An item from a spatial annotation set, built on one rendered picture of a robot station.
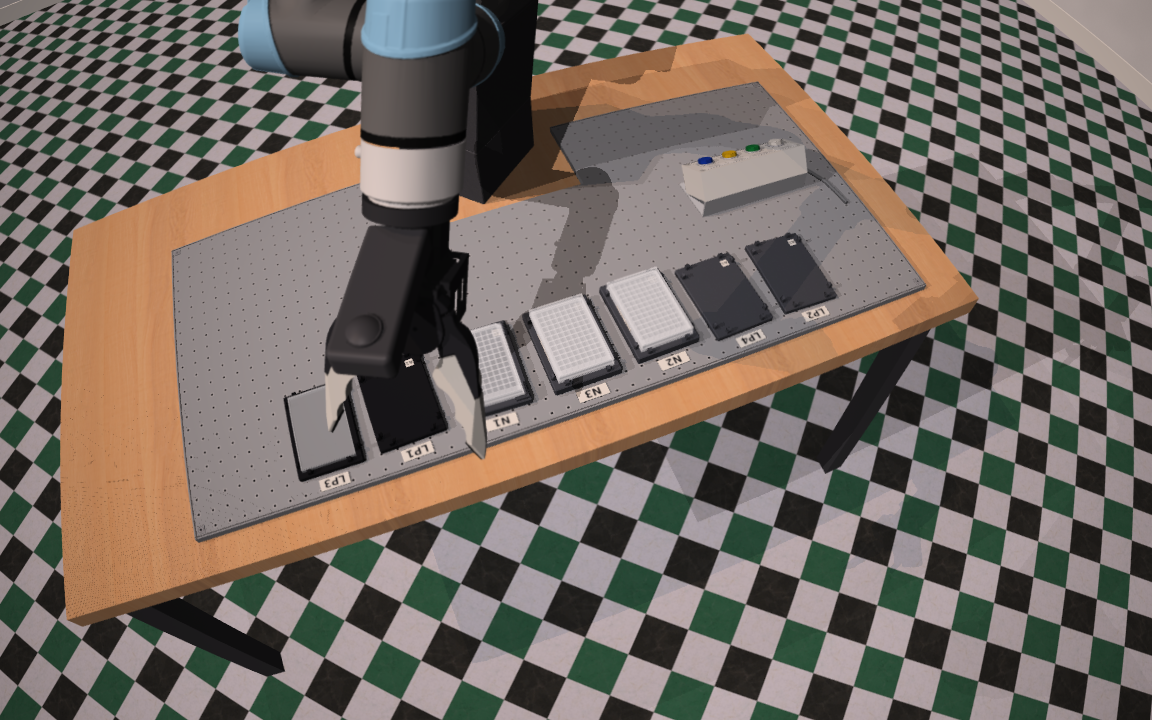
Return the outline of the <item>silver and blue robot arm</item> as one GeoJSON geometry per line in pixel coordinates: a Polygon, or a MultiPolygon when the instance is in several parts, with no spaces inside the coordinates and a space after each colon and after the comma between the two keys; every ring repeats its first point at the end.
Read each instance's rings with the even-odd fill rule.
{"type": "MultiPolygon", "coordinates": [[[[362,81],[361,191],[387,209],[434,209],[465,184],[468,88],[503,56],[508,6],[247,0],[238,47],[253,70],[362,81]]],[[[429,228],[369,225],[326,346],[333,372],[397,376],[431,249],[429,228]]]]}

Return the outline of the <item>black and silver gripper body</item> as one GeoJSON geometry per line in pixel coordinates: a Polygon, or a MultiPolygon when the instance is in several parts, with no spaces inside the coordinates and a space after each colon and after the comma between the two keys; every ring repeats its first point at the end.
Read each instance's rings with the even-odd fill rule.
{"type": "Polygon", "coordinates": [[[467,313],[468,252],[454,252],[449,249],[450,220],[457,217],[458,210],[460,194],[434,209],[387,209],[369,200],[369,197],[362,194],[362,215],[369,219],[369,222],[392,225],[392,227],[429,228],[433,249],[430,252],[430,264],[422,278],[419,300],[415,306],[403,353],[411,354],[415,361],[420,361],[422,354],[433,353],[435,347],[442,343],[442,314],[454,310],[454,291],[457,291],[456,314],[460,323],[467,313]],[[457,258],[460,262],[452,258],[457,258]]]}

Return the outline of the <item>white label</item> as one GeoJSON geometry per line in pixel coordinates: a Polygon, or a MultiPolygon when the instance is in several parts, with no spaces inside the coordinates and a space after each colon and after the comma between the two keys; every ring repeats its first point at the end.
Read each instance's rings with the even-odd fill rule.
{"type": "Polygon", "coordinates": [[[346,484],[351,483],[351,480],[349,480],[349,471],[344,471],[344,473],[338,473],[335,475],[335,477],[329,477],[319,480],[319,483],[321,492],[324,492],[326,491],[326,488],[338,488],[339,486],[346,486],[346,484]]]}
{"type": "Polygon", "coordinates": [[[433,452],[435,452],[433,448],[433,444],[429,441],[422,445],[414,446],[412,448],[406,448],[406,450],[401,450],[401,454],[404,462],[408,462],[416,457],[422,457],[424,455],[433,454],[433,452]]]}
{"type": "Polygon", "coordinates": [[[594,386],[588,389],[582,389],[579,392],[576,392],[576,395],[577,397],[579,397],[579,404],[582,404],[582,402],[593,400],[593,397],[609,395],[609,393],[611,391],[608,389],[607,384],[602,382],[600,384],[600,386],[594,386]]]}
{"type": "Polygon", "coordinates": [[[660,369],[662,369],[662,372],[666,372],[666,370],[668,370],[669,367],[689,363],[689,361],[690,361],[689,356],[687,356],[684,351],[681,354],[675,354],[673,356],[666,357],[666,359],[657,361],[657,363],[659,364],[660,369]]]}
{"type": "Polygon", "coordinates": [[[486,420],[486,430],[492,432],[492,430],[511,427],[511,425],[518,424],[518,418],[516,414],[506,414],[503,416],[497,416],[497,418],[486,420]]]}
{"type": "Polygon", "coordinates": [[[761,340],[765,340],[765,334],[761,332],[761,329],[751,332],[749,334],[744,334],[744,336],[741,338],[736,338],[736,341],[738,342],[741,348],[746,347],[748,344],[753,344],[761,340]]]}
{"type": "Polygon", "coordinates": [[[820,318],[820,316],[827,316],[829,313],[826,306],[814,306],[814,309],[801,314],[804,316],[805,323],[812,323],[812,320],[820,318]]]}

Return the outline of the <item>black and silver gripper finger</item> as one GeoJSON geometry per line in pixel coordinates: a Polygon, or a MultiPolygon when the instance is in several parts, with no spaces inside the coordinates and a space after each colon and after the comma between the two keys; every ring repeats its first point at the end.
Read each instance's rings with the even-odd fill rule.
{"type": "MultiPolygon", "coordinates": [[[[329,343],[329,338],[332,338],[332,331],[334,324],[338,319],[332,323],[328,334],[326,334],[326,346],[329,343]]],[[[353,377],[344,376],[333,372],[329,361],[326,359],[326,347],[325,347],[325,389],[326,389],[326,424],[328,424],[329,432],[334,432],[338,429],[338,420],[340,416],[344,414],[343,402],[348,397],[349,392],[353,391],[353,377]]]]}
{"type": "Polygon", "coordinates": [[[465,429],[468,448],[477,457],[486,457],[486,418],[483,376],[473,334],[460,323],[456,311],[442,314],[444,340],[438,347],[442,359],[435,364],[435,386],[444,389],[454,404],[454,419],[465,429]]]}

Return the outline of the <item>beige operator button panel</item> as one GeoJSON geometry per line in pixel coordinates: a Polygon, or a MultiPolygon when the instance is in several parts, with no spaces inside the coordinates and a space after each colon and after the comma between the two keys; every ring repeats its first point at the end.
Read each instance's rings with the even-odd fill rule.
{"type": "Polygon", "coordinates": [[[826,183],[838,199],[849,202],[826,179],[806,168],[803,143],[786,138],[771,138],[760,146],[748,145],[737,152],[723,151],[722,156],[699,158],[682,165],[682,170],[685,183],[680,187],[702,217],[797,190],[804,187],[806,173],[826,183]]]}

